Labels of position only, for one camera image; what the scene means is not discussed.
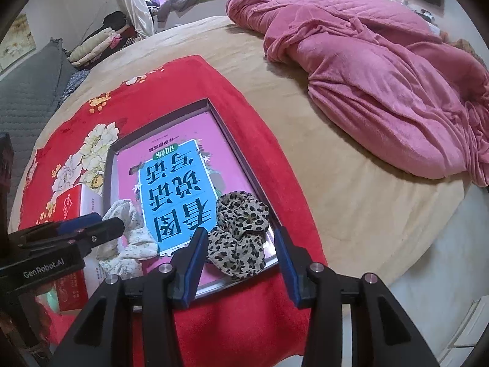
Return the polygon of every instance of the white curtain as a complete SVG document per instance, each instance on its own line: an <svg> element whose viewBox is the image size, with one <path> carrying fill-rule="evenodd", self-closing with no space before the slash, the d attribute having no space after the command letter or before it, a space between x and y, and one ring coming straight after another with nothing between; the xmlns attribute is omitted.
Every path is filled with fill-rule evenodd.
<svg viewBox="0 0 489 367"><path fill-rule="evenodd" d="M153 20L144 0L121 0L136 33L145 39L154 34Z"/></svg>

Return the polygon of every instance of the gray quilted fabric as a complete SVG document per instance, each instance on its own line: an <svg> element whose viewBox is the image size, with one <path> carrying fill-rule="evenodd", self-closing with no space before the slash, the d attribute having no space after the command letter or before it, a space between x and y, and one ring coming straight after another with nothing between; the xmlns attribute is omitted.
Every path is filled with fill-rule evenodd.
<svg viewBox="0 0 489 367"><path fill-rule="evenodd" d="M0 81L0 131L10 134L14 148L8 215L36 139L75 72L63 52L62 40L51 40Z"/></svg>

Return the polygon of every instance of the metal bolt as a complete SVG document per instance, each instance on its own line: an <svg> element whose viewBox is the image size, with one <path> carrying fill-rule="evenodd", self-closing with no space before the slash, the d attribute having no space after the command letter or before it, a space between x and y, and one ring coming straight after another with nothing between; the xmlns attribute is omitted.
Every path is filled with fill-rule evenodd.
<svg viewBox="0 0 489 367"><path fill-rule="evenodd" d="M160 266L158 266L158 270L161 273L170 273L172 269L173 269L172 264L161 264Z"/></svg>
<svg viewBox="0 0 489 367"><path fill-rule="evenodd" d="M119 276L117 274L111 274L109 277L105 279L107 284L115 284L119 280Z"/></svg>
<svg viewBox="0 0 489 367"><path fill-rule="evenodd" d="M364 276L364 279L369 284L375 284L375 283L378 282L377 275L375 275L373 273L366 273L365 276Z"/></svg>
<svg viewBox="0 0 489 367"><path fill-rule="evenodd" d="M311 269L313 272L319 273L324 270L324 265L319 262L312 262L312 264L309 265L309 269Z"/></svg>

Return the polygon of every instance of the red floral fabric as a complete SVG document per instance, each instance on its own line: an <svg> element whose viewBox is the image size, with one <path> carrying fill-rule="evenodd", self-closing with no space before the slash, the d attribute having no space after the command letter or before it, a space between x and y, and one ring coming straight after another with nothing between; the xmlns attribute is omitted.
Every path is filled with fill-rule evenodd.
<svg viewBox="0 0 489 367"><path fill-rule="evenodd" d="M306 199L273 133L243 95L199 56L129 80L88 101L60 125L36 154L20 227L49 220L55 192L78 182L100 192L106 144L114 137L202 98L209 98L222 116L295 244L325 263ZM51 317L51 337L61 339L73 317ZM140 316L134 320L134 365L142 366ZM175 312L186 367L275 365L303 353L308 321L309 311L295 309L289 300L278 267Z"/></svg>

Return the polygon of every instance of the green label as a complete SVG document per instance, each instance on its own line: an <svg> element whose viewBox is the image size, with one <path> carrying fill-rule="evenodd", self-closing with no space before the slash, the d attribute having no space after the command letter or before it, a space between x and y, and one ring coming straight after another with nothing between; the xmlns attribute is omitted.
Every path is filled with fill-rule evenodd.
<svg viewBox="0 0 489 367"><path fill-rule="evenodd" d="M165 157L169 153L173 153L175 150L178 149L178 144L173 143L173 145L167 146L166 148L163 148L161 150L158 150L154 155L153 155L153 160L158 160L159 158Z"/></svg>

